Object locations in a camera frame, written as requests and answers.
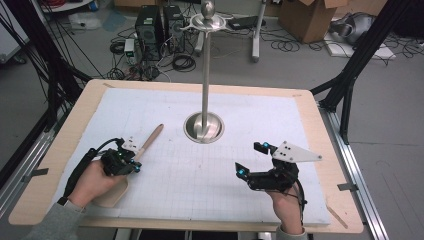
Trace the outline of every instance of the person's right hand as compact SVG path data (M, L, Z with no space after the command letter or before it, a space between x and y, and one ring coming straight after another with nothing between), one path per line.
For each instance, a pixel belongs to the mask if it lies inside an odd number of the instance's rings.
M303 233L303 227L300 216L299 200L294 197L296 191L290 188L286 195L279 192L267 192L272 198L274 212L281 220L281 230L287 234L298 235Z

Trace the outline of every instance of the person's left hand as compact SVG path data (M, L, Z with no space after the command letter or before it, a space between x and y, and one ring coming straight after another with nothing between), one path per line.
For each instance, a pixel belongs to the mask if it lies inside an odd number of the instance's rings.
M126 177L125 175L107 176L103 171L103 163L99 160L92 161L78 179L77 185L68 199L83 208Z

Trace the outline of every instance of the person's arm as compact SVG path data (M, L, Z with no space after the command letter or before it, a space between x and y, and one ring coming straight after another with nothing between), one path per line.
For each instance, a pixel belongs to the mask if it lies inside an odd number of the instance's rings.
M22 240L77 239L76 230L85 216L85 207L126 176L107 176L101 161L93 161L81 175L74 191L62 205L53 204L43 221Z
M299 201L294 197L294 189L289 189L288 194L267 193L271 196L275 214L281 220L276 231L277 240L306 240L308 237L302 227Z

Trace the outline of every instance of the round metal base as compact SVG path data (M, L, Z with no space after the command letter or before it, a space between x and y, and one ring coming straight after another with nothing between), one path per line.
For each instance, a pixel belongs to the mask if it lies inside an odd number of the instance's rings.
M184 133L197 143L213 143L224 133L224 122L215 113L208 112L206 127L202 127L202 112L189 116L184 123Z

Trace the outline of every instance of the box flap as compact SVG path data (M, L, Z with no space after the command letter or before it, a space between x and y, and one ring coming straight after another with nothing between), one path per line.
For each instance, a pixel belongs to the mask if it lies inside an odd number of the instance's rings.
M311 5L314 1L321 1L321 0L299 0L306 6ZM324 0L325 8L336 8L341 6L346 6L348 4L349 0Z

